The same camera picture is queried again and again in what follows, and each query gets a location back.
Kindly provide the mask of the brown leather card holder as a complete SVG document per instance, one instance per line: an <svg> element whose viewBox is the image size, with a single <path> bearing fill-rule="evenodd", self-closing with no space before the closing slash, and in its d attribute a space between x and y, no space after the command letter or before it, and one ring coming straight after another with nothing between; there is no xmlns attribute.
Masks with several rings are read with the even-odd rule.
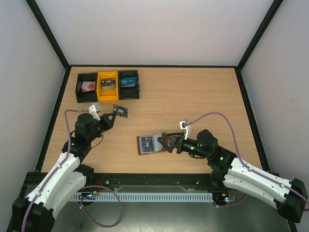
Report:
<svg viewBox="0 0 309 232"><path fill-rule="evenodd" d="M160 132L154 135L137 136L138 155L167 152L168 150L158 142L159 137L166 137L167 134Z"/></svg>

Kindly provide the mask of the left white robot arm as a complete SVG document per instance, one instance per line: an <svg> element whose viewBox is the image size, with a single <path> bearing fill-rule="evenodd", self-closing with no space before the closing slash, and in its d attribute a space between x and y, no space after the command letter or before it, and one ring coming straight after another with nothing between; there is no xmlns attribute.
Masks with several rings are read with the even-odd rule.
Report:
<svg viewBox="0 0 309 232"><path fill-rule="evenodd" d="M91 151L92 142L113 127L116 115L79 112L75 129L67 129L68 140L52 169L26 197L14 201L13 230L50 232L59 212L73 194L93 182L94 169L82 162Z"/></svg>

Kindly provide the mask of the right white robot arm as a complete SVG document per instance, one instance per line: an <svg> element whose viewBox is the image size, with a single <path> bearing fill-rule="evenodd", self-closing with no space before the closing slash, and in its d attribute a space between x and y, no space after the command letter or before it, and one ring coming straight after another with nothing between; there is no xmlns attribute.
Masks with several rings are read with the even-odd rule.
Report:
<svg viewBox="0 0 309 232"><path fill-rule="evenodd" d="M158 137L158 142L168 151L188 153L192 157L207 159L211 167L211 185L215 189L231 188L242 191L277 210L283 218L299 223L305 212L308 194L305 184L295 178L288 180L241 160L235 153L218 145L218 140L208 131L197 138L185 138L184 133Z"/></svg>

